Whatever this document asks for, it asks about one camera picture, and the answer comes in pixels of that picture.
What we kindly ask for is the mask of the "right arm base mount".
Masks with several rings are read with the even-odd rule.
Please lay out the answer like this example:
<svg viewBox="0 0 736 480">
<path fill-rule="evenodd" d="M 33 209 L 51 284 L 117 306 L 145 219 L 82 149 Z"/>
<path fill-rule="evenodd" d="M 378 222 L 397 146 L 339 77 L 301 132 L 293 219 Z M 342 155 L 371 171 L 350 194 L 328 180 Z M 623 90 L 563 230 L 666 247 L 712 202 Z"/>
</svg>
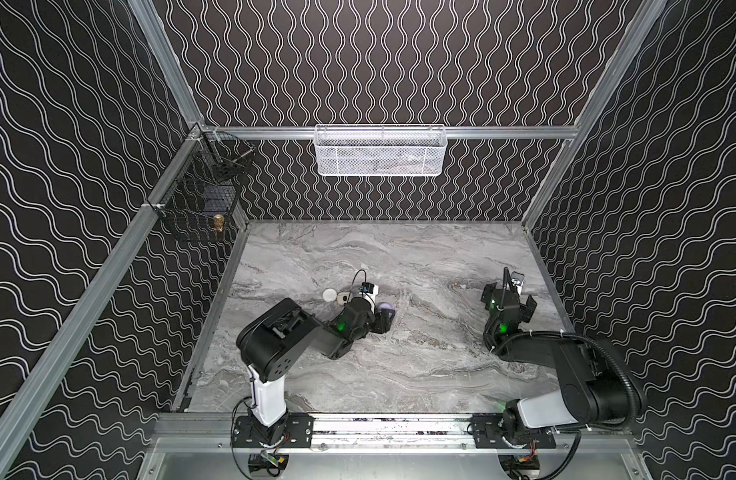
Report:
<svg viewBox="0 0 736 480">
<path fill-rule="evenodd" d="M 466 429 L 477 449 L 554 449 L 549 429 L 530 429 L 512 412 L 474 414 Z"/>
</svg>

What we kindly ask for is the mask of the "white round earbud case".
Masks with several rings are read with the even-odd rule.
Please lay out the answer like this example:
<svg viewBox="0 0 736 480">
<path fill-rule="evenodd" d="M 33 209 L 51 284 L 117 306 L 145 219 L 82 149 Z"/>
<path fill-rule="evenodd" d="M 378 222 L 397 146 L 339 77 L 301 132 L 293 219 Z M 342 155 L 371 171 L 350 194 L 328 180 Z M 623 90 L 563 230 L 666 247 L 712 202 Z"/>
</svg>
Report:
<svg viewBox="0 0 736 480">
<path fill-rule="evenodd" d="M 323 291 L 322 298 L 325 302 L 334 302 L 338 298 L 338 292 L 333 288 L 327 288 Z"/>
</svg>

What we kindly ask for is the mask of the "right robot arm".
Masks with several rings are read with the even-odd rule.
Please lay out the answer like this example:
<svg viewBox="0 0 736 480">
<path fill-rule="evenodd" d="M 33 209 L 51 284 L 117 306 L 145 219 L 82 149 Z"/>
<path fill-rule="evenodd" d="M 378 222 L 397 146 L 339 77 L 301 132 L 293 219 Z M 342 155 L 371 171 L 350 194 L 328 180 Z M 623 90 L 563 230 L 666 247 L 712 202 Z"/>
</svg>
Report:
<svg viewBox="0 0 736 480">
<path fill-rule="evenodd" d="M 646 408 L 646 395 L 613 345 L 599 336 L 561 330 L 523 330 L 537 302 L 522 301 L 510 279 L 490 283 L 481 295 L 488 320 L 483 342 L 505 362 L 555 371 L 558 387 L 549 393 L 514 400 L 505 408 L 508 427 L 589 426 L 628 428 Z"/>
</svg>

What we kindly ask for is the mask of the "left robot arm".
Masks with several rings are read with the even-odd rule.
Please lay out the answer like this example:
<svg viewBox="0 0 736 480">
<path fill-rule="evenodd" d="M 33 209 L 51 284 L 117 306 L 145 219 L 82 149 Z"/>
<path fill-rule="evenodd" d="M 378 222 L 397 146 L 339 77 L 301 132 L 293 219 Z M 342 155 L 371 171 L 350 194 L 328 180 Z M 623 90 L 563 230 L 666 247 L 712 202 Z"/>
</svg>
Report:
<svg viewBox="0 0 736 480">
<path fill-rule="evenodd" d="M 395 316 L 388 304 L 376 305 L 364 297 L 347 302 L 329 322 L 319 320 L 291 298 L 266 311 L 237 338 L 252 381 L 255 419 L 270 428 L 287 414 L 285 378 L 306 350 L 338 360 L 369 334 L 389 332 Z"/>
</svg>

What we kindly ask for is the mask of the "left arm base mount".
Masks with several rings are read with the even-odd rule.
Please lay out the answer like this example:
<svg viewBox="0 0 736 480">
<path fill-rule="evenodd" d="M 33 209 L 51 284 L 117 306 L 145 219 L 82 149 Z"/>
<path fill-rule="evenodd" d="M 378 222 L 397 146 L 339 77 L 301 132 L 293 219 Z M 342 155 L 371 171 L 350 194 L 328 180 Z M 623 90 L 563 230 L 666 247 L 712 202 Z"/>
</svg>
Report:
<svg viewBox="0 0 736 480">
<path fill-rule="evenodd" d="M 272 426 L 265 426 L 253 414 L 239 416 L 231 431 L 234 448 L 309 448 L 315 418 L 305 413 L 286 413 Z"/>
</svg>

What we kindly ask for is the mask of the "cream earbud charging case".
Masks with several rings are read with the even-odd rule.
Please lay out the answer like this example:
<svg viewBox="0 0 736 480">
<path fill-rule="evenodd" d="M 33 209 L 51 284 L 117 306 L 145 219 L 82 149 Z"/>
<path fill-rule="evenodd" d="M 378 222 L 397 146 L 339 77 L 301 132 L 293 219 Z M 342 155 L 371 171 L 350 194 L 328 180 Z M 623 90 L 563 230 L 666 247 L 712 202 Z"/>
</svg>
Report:
<svg viewBox="0 0 736 480">
<path fill-rule="evenodd" d="M 351 292 L 339 292 L 337 294 L 337 303 L 339 305 L 344 305 L 349 303 L 353 298 L 353 294 Z"/>
</svg>

